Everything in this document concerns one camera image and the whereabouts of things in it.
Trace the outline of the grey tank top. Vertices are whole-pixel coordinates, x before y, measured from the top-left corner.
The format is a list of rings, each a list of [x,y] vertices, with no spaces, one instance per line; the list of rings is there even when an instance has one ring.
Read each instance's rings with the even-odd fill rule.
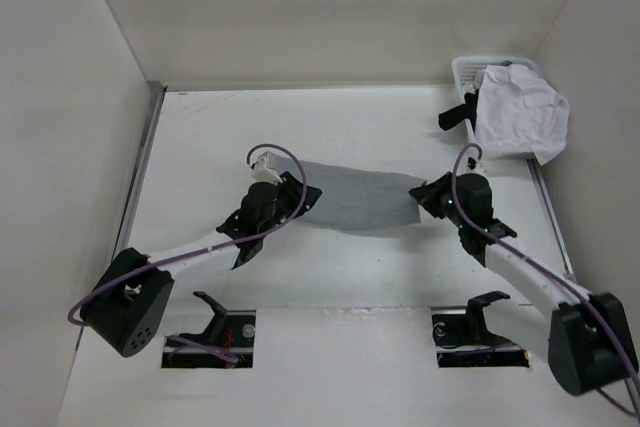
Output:
[[[421,180],[400,173],[302,163],[308,184],[322,191],[303,221],[349,234],[416,225],[421,214],[409,191]]]

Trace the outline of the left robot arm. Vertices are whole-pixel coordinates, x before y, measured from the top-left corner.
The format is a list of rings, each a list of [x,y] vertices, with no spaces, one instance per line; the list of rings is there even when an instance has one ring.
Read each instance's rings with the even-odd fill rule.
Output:
[[[119,252],[69,318],[93,329],[122,357],[141,352],[159,334],[177,277],[190,269],[237,269],[259,254],[264,239],[311,210],[323,191],[286,171],[280,181],[253,183],[213,234],[165,254]]]

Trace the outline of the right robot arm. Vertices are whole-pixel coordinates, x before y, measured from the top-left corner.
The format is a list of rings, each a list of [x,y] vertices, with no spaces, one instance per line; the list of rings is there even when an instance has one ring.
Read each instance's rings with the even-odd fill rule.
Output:
[[[564,391],[580,396],[612,383],[639,380],[639,362],[626,314],[610,293],[594,294],[528,257],[516,232],[494,215],[488,180],[446,173],[410,189],[428,214],[457,228],[464,251],[499,275],[535,308],[527,314],[494,291],[471,299],[464,331],[483,343],[509,339],[546,361]]]

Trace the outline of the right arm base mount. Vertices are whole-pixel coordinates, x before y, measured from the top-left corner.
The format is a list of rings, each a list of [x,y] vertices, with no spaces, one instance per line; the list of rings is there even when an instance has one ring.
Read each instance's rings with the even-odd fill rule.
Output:
[[[513,341],[488,330],[484,310],[508,300],[492,291],[471,298],[463,310],[436,309],[431,313],[432,338],[439,368],[528,368],[529,356]]]

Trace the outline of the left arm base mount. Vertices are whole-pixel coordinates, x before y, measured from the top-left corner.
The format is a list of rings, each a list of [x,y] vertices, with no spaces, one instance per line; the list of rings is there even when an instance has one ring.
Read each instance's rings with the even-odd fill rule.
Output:
[[[207,305],[208,323],[195,332],[174,334],[187,343],[167,338],[164,369],[249,369],[253,367],[257,312],[228,310],[203,291],[193,295]]]

